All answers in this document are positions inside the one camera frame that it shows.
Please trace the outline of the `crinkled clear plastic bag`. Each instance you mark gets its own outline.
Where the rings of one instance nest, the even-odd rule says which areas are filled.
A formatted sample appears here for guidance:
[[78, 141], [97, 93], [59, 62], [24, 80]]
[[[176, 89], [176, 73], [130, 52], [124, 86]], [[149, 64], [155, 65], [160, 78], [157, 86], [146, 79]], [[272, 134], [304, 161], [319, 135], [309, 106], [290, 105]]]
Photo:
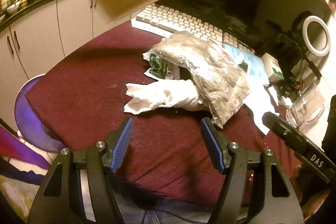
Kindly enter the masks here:
[[209, 105], [214, 124], [220, 128], [236, 114], [251, 92], [246, 72], [212, 39], [204, 41], [180, 31], [152, 46], [143, 58], [149, 60], [151, 54], [190, 72]]

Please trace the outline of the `white knotted towel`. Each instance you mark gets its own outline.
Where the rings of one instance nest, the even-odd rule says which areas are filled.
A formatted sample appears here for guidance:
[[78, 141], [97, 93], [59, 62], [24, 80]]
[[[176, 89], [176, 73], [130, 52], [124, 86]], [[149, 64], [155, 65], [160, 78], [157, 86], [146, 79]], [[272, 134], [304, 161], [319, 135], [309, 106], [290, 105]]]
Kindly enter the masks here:
[[187, 111], [209, 110], [208, 103], [192, 80], [159, 80], [151, 84], [126, 84], [131, 100], [124, 112], [133, 115], [158, 108], [181, 108]]

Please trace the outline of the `green white snack packet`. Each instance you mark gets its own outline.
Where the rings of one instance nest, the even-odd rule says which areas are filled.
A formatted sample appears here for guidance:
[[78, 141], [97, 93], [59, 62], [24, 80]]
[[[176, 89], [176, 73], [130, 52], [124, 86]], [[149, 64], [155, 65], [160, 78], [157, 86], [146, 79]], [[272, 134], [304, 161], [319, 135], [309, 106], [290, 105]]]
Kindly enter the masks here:
[[144, 75], [159, 80], [180, 80], [179, 66], [163, 59], [162, 57], [150, 52], [143, 54], [143, 59], [148, 61], [150, 68], [144, 72]]

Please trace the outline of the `purple electric fan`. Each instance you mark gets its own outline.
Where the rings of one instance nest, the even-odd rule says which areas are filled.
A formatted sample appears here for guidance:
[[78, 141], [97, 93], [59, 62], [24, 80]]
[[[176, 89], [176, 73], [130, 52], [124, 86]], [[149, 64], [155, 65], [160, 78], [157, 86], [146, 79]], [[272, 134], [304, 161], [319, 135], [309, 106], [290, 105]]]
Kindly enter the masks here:
[[34, 147], [46, 152], [59, 152], [65, 145], [50, 128], [41, 122], [26, 98], [27, 93], [44, 75], [31, 78], [21, 87], [14, 104], [15, 123], [22, 138]]

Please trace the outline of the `blue paper booklet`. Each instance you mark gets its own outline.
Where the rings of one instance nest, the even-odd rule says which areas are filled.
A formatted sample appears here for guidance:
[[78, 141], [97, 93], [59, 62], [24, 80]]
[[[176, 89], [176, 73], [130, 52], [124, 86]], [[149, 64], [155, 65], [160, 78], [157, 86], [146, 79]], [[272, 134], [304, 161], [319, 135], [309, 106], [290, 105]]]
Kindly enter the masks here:
[[260, 57], [231, 45], [224, 44], [223, 47], [233, 58], [234, 62], [237, 65], [241, 65], [246, 71], [249, 82], [260, 85], [269, 85], [264, 63]]

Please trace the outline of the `green white medicine box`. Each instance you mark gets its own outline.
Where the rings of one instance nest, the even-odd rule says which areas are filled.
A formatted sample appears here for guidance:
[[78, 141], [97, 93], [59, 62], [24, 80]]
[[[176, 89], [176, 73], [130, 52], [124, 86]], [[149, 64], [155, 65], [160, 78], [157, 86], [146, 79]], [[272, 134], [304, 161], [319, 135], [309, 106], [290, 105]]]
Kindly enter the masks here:
[[264, 53], [261, 59], [264, 63], [264, 68], [270, 83], [277, 83], [284, 80], [284, 75], [277, 59], [269, 53]]

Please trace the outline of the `beige computer keyboard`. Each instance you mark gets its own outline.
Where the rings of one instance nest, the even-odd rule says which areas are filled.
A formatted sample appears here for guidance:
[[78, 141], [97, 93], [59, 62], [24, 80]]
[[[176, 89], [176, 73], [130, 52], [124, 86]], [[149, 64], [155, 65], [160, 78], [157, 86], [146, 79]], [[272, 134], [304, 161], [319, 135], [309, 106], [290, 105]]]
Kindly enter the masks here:
[[233, 29], [222, 30], [207, 22], [179, 12], [178, 10], [156, 5], [147, 5], [132, 20], [131, 26], [168, 38], [171, 34], [179, 31], [188, 31], [204, 41], [215, 42], [233, 46], [239, 50], [254, 54], [255, 51], [234, 35]]

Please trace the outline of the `black TCL monitor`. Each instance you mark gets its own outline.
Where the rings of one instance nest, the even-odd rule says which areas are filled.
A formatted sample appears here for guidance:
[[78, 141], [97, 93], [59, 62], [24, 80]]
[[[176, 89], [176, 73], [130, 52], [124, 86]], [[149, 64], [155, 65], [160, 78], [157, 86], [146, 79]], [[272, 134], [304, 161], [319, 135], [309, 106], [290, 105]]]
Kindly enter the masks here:
[[298, 54], [306, 15], [329, 20], [325, 0], [160, 0], [157, 4], [190, 14], [234, 35], [256, 52]]

